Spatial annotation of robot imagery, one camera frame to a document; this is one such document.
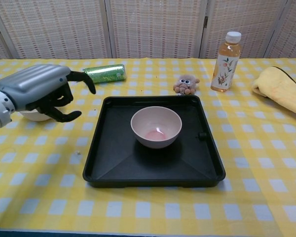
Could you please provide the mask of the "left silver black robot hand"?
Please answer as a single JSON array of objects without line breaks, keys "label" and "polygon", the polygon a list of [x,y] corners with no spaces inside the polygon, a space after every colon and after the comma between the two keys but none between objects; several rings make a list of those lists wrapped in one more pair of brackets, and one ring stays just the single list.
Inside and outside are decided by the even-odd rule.
[{"label": "left silver black robot hand", "polygon": [[74,99],[70,81],[82,81],[92,94],[96,93],[95,85],[86,73],[52,64],[34,65],[0,79],[0,92],[8,96],[18,112],[36,109],[57,122],[70,122],[81,112],[64,114],[58,110]]}]

